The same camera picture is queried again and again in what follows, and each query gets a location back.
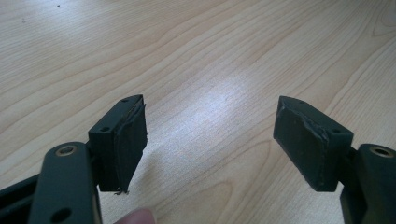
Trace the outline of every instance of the table surface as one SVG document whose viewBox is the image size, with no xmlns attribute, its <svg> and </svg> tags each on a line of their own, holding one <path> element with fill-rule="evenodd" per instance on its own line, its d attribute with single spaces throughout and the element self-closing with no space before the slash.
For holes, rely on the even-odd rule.
<svg viewBox="0 0 396 224">
<path fill-rule="evenodd" d="M 105 223 L 341 223 L 273 139 L 279 95 L 396 148 L 395 1 L 5 0 L 0 3 L 0 188 L 88 140 L 142 93 L 148 146 Z"/>
</svg>

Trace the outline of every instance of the wood grain pattern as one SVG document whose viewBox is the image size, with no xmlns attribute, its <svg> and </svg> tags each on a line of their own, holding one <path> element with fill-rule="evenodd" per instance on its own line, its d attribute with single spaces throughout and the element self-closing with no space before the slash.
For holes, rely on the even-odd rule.
<svg viewBox="0 0 396 224">
<path fill-rule="evenodd" d="M 396 148 L 395 1 L 154 0 L 0 3 L 0 188 L 143 93 L 148 147 L 105 223 L 341 223 L 273 140 L 277 98 L 309 102 Z"/>
</svg>

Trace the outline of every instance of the round hole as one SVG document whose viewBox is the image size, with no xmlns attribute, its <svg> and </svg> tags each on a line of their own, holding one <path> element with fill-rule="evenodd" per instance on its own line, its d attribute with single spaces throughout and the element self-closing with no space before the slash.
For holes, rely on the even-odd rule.
<svg viewBox="0 0 396 224">
<path fill-rule="evenodd" d="M 393 152 L 386 148 L 382 147 L 370 147 L 370 150 L 377 156 L 384 157 L 384 158 L 392 158 L 394 157 Z"/>
<path fill-rule="evenodd" d="M 56 155 L 57 156 L 68 156 L 73 154 L 76 151 L 77 147 L 76 146 L 65 146 L 61 147 L 58 150 L 56 150 Z"/>
<path fill-rule="evenodd" d="M 103 127 L 100 131 L 104 133 L 104 132 L 107 132 L 108 130 L 110 130 L 110 128 L 108 128 L 108 127 Z"/>
<path fill-rule="evenodd" d="M 70 208 L 63 208 L 55 212 L 50 218 L 50 221 L 52 223 L 60 223 L 67 220 L 70 217 L 70 215 L 72 215 L 72 210 L 70 210 Z"/>
</svg>

